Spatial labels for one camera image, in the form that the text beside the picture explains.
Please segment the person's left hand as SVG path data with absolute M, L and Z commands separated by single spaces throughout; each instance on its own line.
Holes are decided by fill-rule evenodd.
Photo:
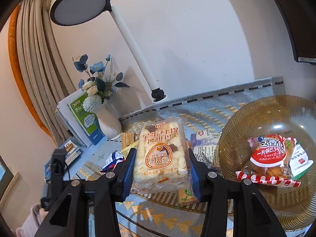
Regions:
M 47 214 L 40 204 L 33 205 L 22 227 L 12 230 L 12 233 L 17 237 L 34 237 Z

